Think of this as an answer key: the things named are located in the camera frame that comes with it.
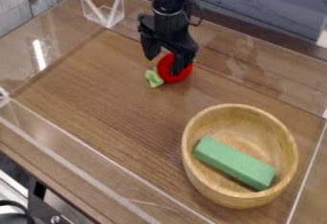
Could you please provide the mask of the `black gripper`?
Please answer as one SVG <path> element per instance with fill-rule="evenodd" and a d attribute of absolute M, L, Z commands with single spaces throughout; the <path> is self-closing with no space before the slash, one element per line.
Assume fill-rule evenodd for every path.
<path fill-rule="evenodd" d="M 193 71 L 196 53 L 200 46 L 190 34 L 192 11 L 184 10 L 173 15 L 158 12 L 154 15 L 138 16 L 141 43 L 143 53 L 153 60 L 162 48 L 167 48 L 174 54 L 170 74 L 173 76 L 188 75 Z"/>

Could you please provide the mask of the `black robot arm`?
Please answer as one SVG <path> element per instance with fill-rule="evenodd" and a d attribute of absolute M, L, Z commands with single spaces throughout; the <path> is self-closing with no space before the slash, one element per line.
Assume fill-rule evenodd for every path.
<path fill-rule="evenodd" d="M 153 15 L 138 16 L 143 53 L 153 60 L 162 48 L 174 53 L 170 74 L 177 77 L 194 63 L 200 45 L 190 34 L 194 0 L 153 0 Z"/>

